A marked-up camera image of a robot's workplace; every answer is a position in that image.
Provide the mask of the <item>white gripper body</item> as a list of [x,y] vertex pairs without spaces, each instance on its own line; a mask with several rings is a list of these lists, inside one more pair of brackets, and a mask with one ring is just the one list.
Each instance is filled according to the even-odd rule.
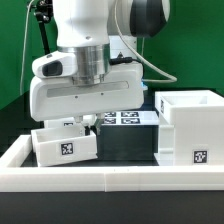
[[112,67],[100,84],[76,86],[70,78],[34,77],[30,113],[35,121],[138,109],[144,102],[139,63]]

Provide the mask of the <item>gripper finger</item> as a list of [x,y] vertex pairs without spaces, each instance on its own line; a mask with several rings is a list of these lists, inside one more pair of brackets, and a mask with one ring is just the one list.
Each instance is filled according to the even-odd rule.
[[105,115],[104,113],[100,113],[100,114],[96,114],[96,116],[97,116],[97,119],[95,122],[95,127],[96,127],[97,134],[100,134],[100,128],[104,122]]
[[75,117],[75,123],[78,125],[80,129],[81,135],[88,136],[90,134],[89,126],[83,121],[82,116]]

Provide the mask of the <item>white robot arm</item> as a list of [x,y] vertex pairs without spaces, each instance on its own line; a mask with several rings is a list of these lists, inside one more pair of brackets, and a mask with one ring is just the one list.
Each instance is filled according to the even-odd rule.
[[143,68],[110,58],[111,36],[153,37],[170,0],[52,0],[57,50],[32,63],[30,112],[36,121],[118,110],[144,102]]

